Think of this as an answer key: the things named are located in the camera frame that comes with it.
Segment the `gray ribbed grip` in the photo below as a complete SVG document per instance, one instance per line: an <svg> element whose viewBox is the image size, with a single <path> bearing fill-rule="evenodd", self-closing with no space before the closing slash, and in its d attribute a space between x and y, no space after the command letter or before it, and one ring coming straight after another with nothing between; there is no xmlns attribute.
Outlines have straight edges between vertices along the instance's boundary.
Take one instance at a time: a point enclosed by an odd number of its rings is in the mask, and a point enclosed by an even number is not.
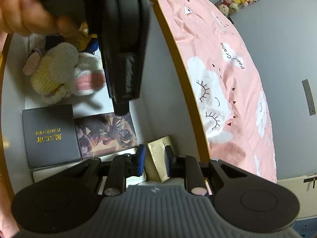
<svg viewBox="0 0 317 238"><path fill-rule="evenodd" d="M51 238L300 237L292 228L271 234L256 234L238 229L217 214L207 197L191 195L182 186L129 186L120 196L104 198L93 217L71 231L46 235L23 230L15 237L48 236Z"/></svg>

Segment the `closed eye print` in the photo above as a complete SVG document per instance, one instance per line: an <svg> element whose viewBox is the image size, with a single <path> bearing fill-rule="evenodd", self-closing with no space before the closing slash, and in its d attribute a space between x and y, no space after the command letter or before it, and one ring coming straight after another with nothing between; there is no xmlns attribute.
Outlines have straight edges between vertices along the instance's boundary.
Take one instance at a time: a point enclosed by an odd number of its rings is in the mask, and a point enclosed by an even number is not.
<svg viewBox="0 0 317 238"><path fill-rule="evenodd" d="M217 99L216 97L215 97L215 99ZM220 106L220 101L219 101L219 99L217 99L218 100L218 103L219 103L219 105L218 106Z"/></svg>
<svg viewBox="0 0 317 238"><path fill-rule="evenodd" d="M219 121L217 120L218 116L215 117L216 113L214 113L213 115L211 115L211 114L212 114L212 112L210 112L210 114L207 115L207 112L206 112L206 117L212 117L215 120L215 126L212 128L212 130L214 130L214 129L217 129L217 126L220 127L220 125L218 123Z"/></svg>
<svg viewBox="0 0 317 238"><path fill-rule="evenodd" d="M204 90L203 95L199 98L200 102L202 102L202 98L203 98L203 97L204 97L204 98L207 98L207 97L205 97L205 95L209 95L209 93L207 93L207 90L208 90L209 88L205 88L205 87L207 86L207 84L203 85L203 81L201 81L201 83L199 83L199 81L197 80L196 83L199 84L200 86L202 86L202 88L203 88L203 90Z"/></svg>

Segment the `finger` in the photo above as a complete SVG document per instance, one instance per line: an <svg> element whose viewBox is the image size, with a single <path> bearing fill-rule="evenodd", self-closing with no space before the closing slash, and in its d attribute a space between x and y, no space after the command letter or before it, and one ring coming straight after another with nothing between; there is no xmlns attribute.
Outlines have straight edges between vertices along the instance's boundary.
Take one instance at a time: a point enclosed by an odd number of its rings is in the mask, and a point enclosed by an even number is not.
<svg viewBox="0 0 317 238"><path fill-rule="evenodd" d="M74 37L78 34L79 26L69 17L60 16L57 19L59 33L66 38Z"/></svg>
<svg viewBox="0 0 317 238"><path fill-rule="evenodd" d="M32 33L58 33L56 18L46 11L40 0L21 0L23 23Z"/></svg>
<svg viewBox="0 0 317 238"><path fill-rule="evenodd" d="M23 25L20 0L0 0L2 16L13 32L28 36L29 30Z"/></svg>
<svg viewBox="0 0 317 238"><path fill-rule="evenodd" d="M13 31L10 29L10 27L7 25L7 22L5 21L3 14L2 14L2 9L0 7L0 30L4 31L8 34L12 34Z"/></svg>

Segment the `gray wall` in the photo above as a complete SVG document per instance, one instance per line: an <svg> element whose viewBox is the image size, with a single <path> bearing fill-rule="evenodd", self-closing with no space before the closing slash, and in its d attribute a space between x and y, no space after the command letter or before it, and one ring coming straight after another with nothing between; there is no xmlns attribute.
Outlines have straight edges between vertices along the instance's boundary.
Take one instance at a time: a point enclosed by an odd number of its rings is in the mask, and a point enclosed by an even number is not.
<svg viewBox="0 0 317 238"><path fill-rule="evenodd" d="M317 172L317 0L261 0L232 17L260 73L273 127L278 179Z"/></svg>

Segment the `black round pad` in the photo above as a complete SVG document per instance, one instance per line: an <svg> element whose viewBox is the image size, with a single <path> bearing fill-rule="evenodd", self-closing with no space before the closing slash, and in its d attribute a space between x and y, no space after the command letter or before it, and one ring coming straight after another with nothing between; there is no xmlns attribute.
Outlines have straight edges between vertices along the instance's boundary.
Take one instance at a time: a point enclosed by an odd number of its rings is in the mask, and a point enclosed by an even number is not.
<svg viewBox="0 0 317 238"><path fill-rule="evenodd" d="M214 200L227 222L254 233L273 233L291 226L299 212L296 196L257 176L226 180Z"/></svg>
<svg viewBox="0 0 317 238"><path fill-rule="evenodd" d="M35 233L59 233L86 222L97 210L97 196L80 180L41 181L21 190L13 199L18 225Z"/></svg>
<svg viewBox="0 0 317 238"><path fill-rule="evenodd" d="M267 191L247 191L240 200L245 208L255 212L268 212L277 205L277 198Z"/></svg>

